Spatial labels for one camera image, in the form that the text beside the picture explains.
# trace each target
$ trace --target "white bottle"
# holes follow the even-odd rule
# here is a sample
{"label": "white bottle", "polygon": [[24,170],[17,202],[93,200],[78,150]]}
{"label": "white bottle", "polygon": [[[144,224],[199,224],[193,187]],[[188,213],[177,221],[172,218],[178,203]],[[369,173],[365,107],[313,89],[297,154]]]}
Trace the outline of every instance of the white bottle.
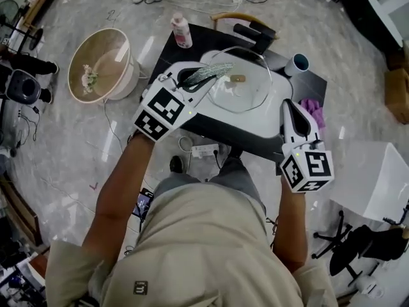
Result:
{"label": "white bottle", "polygon": [[181,48],[188,49],[193,45],[189,23],[181,13],[175,13],[171,20],[174,38]]}

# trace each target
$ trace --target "marble floor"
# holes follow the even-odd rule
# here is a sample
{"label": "marble floor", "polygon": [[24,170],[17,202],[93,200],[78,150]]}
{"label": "marble floor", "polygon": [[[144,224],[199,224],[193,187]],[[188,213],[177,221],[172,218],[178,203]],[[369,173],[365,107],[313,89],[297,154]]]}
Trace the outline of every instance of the marble floor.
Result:
{"label": "marble floor", "polygon": [[[118,141],[112,140],[103,107],[80,104],[68,90],[68,66],[76,48],[98,29],[114,26],[127,34],[135,59],[144,72],[150,74],[171,32],[169,22],[174,12],[182,12],[191,23],[211,27],[208,13],[226,10],[248,13],[269,24],[280,36],[271,50],[287,57],[296,52],[305,54],[311,70],[328,81],[324,106],[327,126],[323,135],[333,152],[336,170],[352,139],[390,141],[409,161],[406,144],[409,127],[398,124],[383,105],[385,58],[355,29],[341,3],[268,0],[264,4],[243,2],[237,6],[232,0],[164,0],[134,5],[132,0],[55,0],[40,22],[44,28],[44,45],[38,51],[39,58],[56,61],[61,69],[56,78],[40,77],[43,85],[50,83],[54,103],[49,106],[37,103],[41,116],[36,141],[30,136],[8,165],[21,195],[38,214],[46,243],[55,238],[76,244],[82,242],[93,219],[99,190],[121,153]],[[219,29],[232,33],[232,24],[225,21]],[[130,119],[146,83],[140,80],[127,98],[106,105],[122,146],[132,131]],[[27,134],[27,125],[17,119],[18,109],[13,102],[6,103],[3,121],[11,128],[9,140],[17,136],[19,130],[24,136]],[[30,108],[23,107],[22,112],[30,119],[37,117]],[[157,144],[144,186],[154,188],[169,174],[172,155],[183,154],[187,158],[178,147],[178,138],[182,135],[190,136],[195,144],[209,141],[178,131]],[[274,176],[274,163],[249,153],[244,153],[242,159],[260,191],[268,217],[275,219],[281,185]],[[189,173],[204,180],[217,171],[214,158],[209,157],[202,161],[192,159]],[[311,252],[323,244],[314,240],[312,233],[333,233],[341,209],[328,199],[329,191],[330,188],[307,195]],[[347,210],[346,218],[352,225],[365,223],[373,229],[382,227],[381,223],[370,222]],[[138,229],[137,218],[132,216],[123,249],[134,245]],[[363,270],[372,265],[372,260],[353,262],[353,266]],[[350,280],[346,271],[333,277],[336,293],[350,290],[347,287]]]}

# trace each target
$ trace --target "table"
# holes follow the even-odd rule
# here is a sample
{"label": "table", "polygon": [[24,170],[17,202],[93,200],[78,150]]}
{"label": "table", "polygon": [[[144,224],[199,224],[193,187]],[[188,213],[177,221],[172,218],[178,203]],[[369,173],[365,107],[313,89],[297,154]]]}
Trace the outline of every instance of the table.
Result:
{"label": "table", "polygon": [[[149,84],[159,74],[165,72],[171,64],[178,61],[200,61],[202,55],[211,50],[221,51],[237,45],[246,48],[253,46],[253,43],[249,41],[210,28],[194,24],[189,24],[189,26],[193,46],[189,49],[178,47],[174,35],[171,33],[153,69]],[[269,69],[278,73],[282,71],[288,62],[288,58],[272,51],[266,51],[265,58]],[[294,101],[298,102],[304,98],[313,98],[320,103],[321,107],[323,106],[327,89],[326,80],[310,71],[306,71],[292,77],[289,81],[293,86]],[[284,141],[281,135],[272,138],[261,138],[199,113],[185,123],[182,128],[274,162],[281,162],[284,159],[281,150]]]}

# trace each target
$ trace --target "cup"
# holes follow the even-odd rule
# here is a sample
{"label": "cup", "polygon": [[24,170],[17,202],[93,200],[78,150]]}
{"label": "cup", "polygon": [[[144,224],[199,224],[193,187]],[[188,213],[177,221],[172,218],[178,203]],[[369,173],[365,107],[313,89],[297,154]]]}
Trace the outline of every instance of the cup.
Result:
{"label": "cup", "polygon": [[295,54],[284,68],[287,76],[294,76],[305,72],[309,68],[309,61],[303,54]]}

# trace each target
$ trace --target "logo on shirt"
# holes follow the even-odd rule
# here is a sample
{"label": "logo on shirt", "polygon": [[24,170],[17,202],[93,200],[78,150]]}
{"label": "logo on shirt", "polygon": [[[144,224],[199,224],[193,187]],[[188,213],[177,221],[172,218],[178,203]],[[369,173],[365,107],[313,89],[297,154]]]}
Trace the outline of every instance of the logo on shirt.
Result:
{"label": "logo on shirt", "polygon": [[134,285],[134,294],[147,295],[148,281],[136,281]]}

